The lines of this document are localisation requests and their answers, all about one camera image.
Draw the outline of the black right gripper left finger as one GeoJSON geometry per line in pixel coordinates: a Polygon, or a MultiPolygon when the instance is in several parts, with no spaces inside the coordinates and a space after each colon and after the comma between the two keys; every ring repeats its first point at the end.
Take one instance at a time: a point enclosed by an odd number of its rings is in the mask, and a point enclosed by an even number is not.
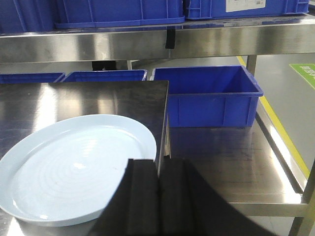
{"type": "Polygon", "coordinates": [[[157,236],[158,174],[153,160],[128,160],[123,179],[90,236],[157,236]]]}

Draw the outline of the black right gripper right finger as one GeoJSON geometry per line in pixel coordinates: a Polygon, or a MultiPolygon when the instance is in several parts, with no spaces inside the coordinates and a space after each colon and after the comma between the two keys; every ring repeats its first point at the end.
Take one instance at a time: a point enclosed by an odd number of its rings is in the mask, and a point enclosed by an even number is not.
{"type": "Polygon", "coordinates": [[[220,196],[184,159],[167,159],[160,177],[163,236],[271,236],[220,196]]]}

